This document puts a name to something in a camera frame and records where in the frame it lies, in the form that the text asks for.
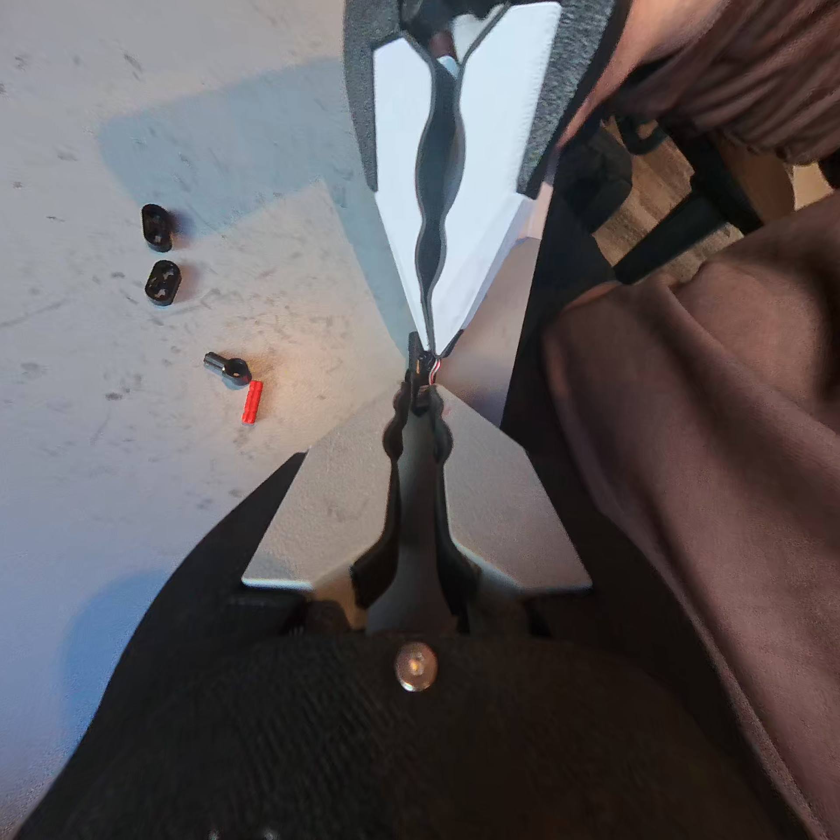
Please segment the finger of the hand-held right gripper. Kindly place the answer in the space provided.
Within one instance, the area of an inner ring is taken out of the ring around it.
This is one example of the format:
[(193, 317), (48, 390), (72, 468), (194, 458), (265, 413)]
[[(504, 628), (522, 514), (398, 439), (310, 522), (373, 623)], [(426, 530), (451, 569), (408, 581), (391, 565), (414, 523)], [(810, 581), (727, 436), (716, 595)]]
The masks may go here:
[(376, 189), (374, 199), (415, 330), (430, 351), (417, 246), (424, 227), (418, 162), (433, 113), (434, 72), (415, 41), (398, 36), (373, 52)]
[(518, 183), (562, 7), (497, 6), (451, 24), (459, 64), (460, 179), (443, 223), (444, 262), (430, 293), (434, 353), (445, 355), (480, 303), (530, 215)]

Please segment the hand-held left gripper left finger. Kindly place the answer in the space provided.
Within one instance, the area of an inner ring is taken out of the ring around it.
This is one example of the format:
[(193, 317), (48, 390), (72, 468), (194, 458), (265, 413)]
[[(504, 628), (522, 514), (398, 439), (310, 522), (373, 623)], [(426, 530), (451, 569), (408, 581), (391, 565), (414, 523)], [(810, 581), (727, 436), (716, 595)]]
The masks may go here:
[(410, 393), (395, 385), (308, 449), (243, 585), (344, 610), (368, 610), (382, 597), (396, 574)]

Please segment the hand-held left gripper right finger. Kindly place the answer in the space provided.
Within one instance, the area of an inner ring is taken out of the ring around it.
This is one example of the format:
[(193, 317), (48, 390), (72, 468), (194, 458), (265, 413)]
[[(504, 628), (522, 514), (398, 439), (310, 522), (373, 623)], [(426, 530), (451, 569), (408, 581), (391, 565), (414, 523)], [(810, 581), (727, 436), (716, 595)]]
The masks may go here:
[(506, 613), (592, 589), (525, 449), (448, 389), (428, 390), (437, 574), (449, 611)]

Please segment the black long panel piece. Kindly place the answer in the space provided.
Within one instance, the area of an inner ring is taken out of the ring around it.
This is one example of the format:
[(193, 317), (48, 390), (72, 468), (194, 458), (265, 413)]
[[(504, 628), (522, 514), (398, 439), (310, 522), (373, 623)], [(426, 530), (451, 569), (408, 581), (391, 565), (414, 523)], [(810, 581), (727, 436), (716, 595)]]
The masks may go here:
[(429, 408), (430, 392), (432, 387), (425, 386), (424, 379), (424, 356), (435, 354), (426, 350), (423, 346), (419, 333), (413, 331), (408, 337), (408, 364), (406, 369), (406, 381), (410, 392), (409, 408), (416, 417), (424, 415)]

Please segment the black pin connector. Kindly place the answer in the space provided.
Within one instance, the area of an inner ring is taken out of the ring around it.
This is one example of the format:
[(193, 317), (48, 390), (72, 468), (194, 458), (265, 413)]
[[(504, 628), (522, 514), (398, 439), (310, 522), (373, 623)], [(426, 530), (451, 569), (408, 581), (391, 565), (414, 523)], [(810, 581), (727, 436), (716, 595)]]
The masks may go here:
[(212, 372), (229, 390), (241, 390), (253, 381), (247, 362), (240, 358), (228, 358), (216, 352), (207, 352), (203, 367)]

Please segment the black small connector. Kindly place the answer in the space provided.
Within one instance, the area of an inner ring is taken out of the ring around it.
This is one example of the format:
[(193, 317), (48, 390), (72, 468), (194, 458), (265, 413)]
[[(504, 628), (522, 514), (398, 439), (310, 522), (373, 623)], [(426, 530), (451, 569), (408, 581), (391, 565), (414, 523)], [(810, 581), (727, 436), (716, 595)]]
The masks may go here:
[(173, 261), (162, 259), (152, 266), (144, 293), (156, 307), (166, 308), (174, 302), (181, 283), (180, 267)]
[(173, 247), (173, 217), (162, 206), (153, 203), (141, 207), (143, 239), (156, 253), (168, 253)]

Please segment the person's right forearm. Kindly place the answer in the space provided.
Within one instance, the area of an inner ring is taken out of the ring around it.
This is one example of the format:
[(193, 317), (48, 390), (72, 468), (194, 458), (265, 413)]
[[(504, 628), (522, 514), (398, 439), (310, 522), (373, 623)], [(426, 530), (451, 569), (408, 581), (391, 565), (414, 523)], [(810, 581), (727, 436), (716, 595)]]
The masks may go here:
[(808, 165), (839, 147), (839, 2), (624, 2), (557, 141), (601, 106)]

